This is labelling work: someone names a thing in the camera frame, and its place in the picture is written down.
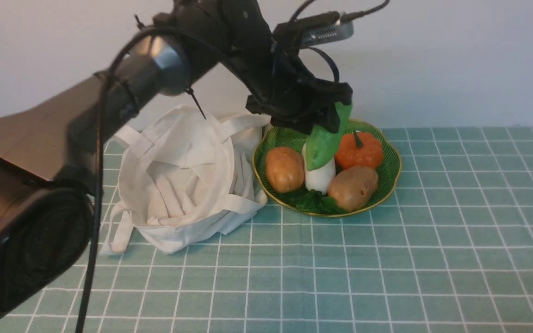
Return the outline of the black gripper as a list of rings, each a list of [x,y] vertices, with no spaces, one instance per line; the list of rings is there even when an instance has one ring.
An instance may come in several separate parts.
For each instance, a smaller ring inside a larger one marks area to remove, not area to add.
[[[353,103],[353,89],[340,82],[332,57],[311,47],[330,67],[333,80],[317,78],[305,66],[298,50],[273,53],[260,60],[246,52],[230,53],[230,71],[249,90],[246,110],[270,116],[271,124],[311,134],[313,127],[336,134],[344,131],[346,117],[340,109]]]

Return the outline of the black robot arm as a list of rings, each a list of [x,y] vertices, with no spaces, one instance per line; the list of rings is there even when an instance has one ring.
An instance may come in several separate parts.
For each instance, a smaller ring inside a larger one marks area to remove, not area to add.
[[[238,133],[287,127],[339,136],[353,91],[316,78],[299,51],[353,35],[359,13],[326,12],[271,31],[255,0],[182,0],[154,16],[110,67],[29,110],[0,117],[0,319],[89,248],[76,331],[97,255],[125,249],[133,227],[166,253],[226,234],[265,198]],[[157,95],[193,94],[217,64],[248,89],[248,114],[221,122],[176,107],[144,131],[127,123]]]

